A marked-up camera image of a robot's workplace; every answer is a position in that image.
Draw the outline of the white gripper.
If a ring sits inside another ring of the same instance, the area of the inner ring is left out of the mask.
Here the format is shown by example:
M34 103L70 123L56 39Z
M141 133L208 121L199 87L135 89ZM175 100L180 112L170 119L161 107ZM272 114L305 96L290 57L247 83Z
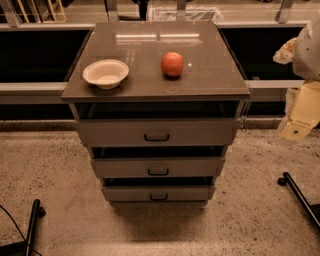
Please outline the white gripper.
M273 56L273 61L286 65L293 59L297 38L284 43ZM320 122L320 82L306 81L299 88L287 90L287 121L279 125L279 137L290 143L298 143L307 137Z

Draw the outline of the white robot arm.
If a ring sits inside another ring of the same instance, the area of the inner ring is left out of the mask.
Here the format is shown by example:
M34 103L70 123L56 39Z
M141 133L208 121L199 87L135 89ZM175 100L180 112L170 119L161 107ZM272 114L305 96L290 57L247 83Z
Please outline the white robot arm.
M285 118L278 126L281 139L296 143L320 123L320 15L283 44L273 61L292 63L293 73L304 79L298 89L287 90Z

